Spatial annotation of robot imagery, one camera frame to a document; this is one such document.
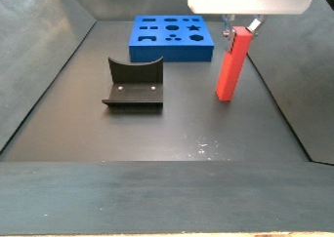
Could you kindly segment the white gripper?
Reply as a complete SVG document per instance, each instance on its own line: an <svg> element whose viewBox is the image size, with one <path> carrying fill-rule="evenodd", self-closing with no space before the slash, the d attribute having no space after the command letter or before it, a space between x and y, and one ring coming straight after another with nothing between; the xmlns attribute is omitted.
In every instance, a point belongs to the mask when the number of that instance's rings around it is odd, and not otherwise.
<svg viewBox="0 0 334 237"><path fill-rule="evenodd" d="M263 15L297 15L304 12L311 0L188 0L195 14L219 14L223 20L221 36L228 40L227 51L232 50L235 29L233 15L255 15L248 25L252 35L263 24Z"/></svg>

